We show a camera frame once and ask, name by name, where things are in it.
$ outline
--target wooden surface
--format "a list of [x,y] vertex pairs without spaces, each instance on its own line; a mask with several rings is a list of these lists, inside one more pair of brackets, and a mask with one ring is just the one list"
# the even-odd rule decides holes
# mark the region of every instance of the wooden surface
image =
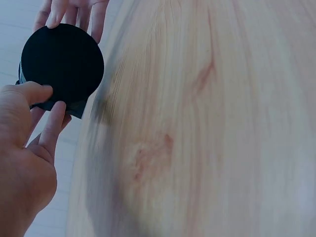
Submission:
[[315,237],[316,1],[125,0],[69,237]]

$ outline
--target hand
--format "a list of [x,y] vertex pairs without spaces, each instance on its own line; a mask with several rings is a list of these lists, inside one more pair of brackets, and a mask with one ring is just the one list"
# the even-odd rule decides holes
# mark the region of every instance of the hand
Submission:
[[25,147],[44,114],[30,105],[51,95],[52,87],[35,82],[8,85],[0,92],[0,236],[23,236],[56,192],[56,143],[71,120],[64,102],[54,105],[43,132]]
[[46,25],[49,28],[58,26],[65,16],[67,24],[76,25],[87,31],[92,15],[91,36],[97,43],[103,33],[105,12],[109,0],[44,0],[36,17],[34,31]]

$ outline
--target black lid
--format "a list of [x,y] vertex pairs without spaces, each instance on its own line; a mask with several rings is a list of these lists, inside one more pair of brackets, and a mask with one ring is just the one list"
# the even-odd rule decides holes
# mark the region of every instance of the black lid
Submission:
[[26,42],[21,69],[26,81],[51,85],[51,102],[86,100],[99,86],[104,61],[98,44],[82,29],[60,24],[42,27]]

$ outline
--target light gray floor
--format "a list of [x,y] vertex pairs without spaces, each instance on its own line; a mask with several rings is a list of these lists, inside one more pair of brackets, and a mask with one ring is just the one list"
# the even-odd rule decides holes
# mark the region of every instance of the light gray floor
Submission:
[[[18,80],[18,66],[22,48],[31,35],[33,20],[43,0],[0,1],[0,87]],[[100,43],[104,48],[122,0],[111,0],[107,10],[104,34]],[[41,132],[48,113],[36,127],[31,138]],[[49,206],[40,212],[26,233],[26,237],[64,237],[69,191],[76,144],[81,120],[73,118],[62,132],[57,144],[55,166],[57,193]]]

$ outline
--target wooden table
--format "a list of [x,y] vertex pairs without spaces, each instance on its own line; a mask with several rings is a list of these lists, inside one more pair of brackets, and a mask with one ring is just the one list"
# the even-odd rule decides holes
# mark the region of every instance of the wooden table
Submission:
[[316,1],[125,0],[69,237],[315,237]]

